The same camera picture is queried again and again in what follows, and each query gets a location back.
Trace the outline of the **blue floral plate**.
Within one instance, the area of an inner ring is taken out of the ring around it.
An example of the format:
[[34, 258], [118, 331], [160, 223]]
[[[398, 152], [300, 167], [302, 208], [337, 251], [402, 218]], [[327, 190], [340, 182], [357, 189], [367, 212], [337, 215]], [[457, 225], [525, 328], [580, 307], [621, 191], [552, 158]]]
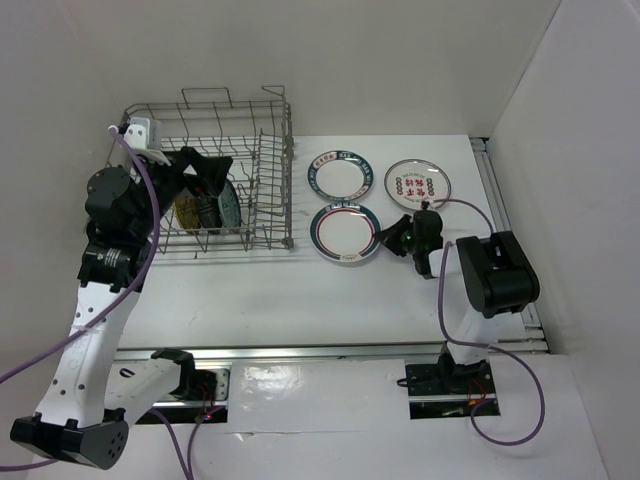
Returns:
[[230, 231], [239, 229], [242, 224], [241, 206], [235, 187], [229, 179], [225, 181], [217, 202], [222, 225]]

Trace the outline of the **yellow patterned plate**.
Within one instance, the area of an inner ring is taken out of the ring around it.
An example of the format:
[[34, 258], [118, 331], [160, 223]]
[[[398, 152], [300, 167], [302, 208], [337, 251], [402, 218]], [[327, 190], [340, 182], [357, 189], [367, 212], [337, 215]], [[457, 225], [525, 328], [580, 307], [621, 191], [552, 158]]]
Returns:
[[197, 235], [200, 231], [200, 219], [193, 197], [180, 196], [174, 201], [174, 213], [179, 226], [190, 235]]

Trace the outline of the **black plate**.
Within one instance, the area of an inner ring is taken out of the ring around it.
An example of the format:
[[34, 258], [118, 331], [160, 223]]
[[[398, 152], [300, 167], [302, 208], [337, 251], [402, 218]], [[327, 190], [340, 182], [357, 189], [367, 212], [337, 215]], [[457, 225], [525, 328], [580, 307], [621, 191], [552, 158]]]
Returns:
[[222, 229], [222, 220], [217, 200], [208, 196], [197, 197], [195, 205], [201, 227], [209, 234], [219, 235]]

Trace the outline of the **green red ring plate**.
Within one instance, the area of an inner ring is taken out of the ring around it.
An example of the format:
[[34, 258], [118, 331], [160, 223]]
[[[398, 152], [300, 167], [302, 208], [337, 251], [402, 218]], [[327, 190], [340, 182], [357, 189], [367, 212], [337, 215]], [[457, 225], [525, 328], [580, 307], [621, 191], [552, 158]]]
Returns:
[[377, 216], [358, 203], [337, 202], [320, 209], [309, 224], [309, 238], [315, 250], [326, 260], [340, 265], [368, 261], [380, 242]]

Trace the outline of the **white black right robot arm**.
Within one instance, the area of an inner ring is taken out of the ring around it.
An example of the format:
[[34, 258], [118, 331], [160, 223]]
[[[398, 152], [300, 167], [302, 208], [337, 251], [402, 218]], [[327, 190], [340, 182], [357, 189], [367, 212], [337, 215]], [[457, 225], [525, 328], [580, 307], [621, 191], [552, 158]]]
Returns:
[[[433, 210], [405, 215], [374, 238], [396, 256], [409, 255], [419, 275], [438, 280], [437, 314], [449, 359], [436, 369], [448, 392], [460, 391], [471, 379], [471, 367], [487, 360], [499, 327], [540, 295], [540, 282], [515, 234], [492, 232], [453, 242], [443, 237], [443, 220]], [[466, 295], [458, 330], [450, 334], [444, 318], [446, 276], [459, 274]]]

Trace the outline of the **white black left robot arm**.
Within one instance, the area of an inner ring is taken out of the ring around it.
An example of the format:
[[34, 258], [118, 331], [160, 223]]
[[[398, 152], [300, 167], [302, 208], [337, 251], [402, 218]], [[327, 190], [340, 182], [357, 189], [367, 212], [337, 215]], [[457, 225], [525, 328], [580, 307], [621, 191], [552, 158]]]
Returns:
[[162, 216], [184, 191], [222, 193], [233, 160], [205, 157], [192, 147], [169, 152], [159, 163], [139, 160], [138, 179], [115, 166], [87, 183], [88, 245], [70, 341], [35, 412], [16, 419], [10, 432], [13, 442], [51, 460], [108, 470], [131, 427], [157, 401], [214, 402], [215, 374], [197, 369], [186, 351], [163, 348], [117, 374], [112, 364], [157, 250]]

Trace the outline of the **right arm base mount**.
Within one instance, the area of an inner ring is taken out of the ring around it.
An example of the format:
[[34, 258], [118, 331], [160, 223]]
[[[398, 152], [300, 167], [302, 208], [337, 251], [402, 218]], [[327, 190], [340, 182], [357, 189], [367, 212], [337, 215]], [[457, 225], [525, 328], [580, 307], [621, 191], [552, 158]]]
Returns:
[[456, 364], [446, 346], [434, 361], [406, 364], [396, 385], [408, 394], [412, 420], [470, 417], [475, 408], [477, 416], [500, 415], [489, 362]]

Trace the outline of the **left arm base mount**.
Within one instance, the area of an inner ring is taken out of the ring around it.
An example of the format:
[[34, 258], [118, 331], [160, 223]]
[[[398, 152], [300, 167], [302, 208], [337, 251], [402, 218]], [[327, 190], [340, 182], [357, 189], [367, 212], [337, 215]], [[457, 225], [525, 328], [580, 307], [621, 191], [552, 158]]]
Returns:
[[172, 424], [223, 424], [228, 421], [231, 369], [195, 363], [187, 385], [155, 400], [151, 409]]

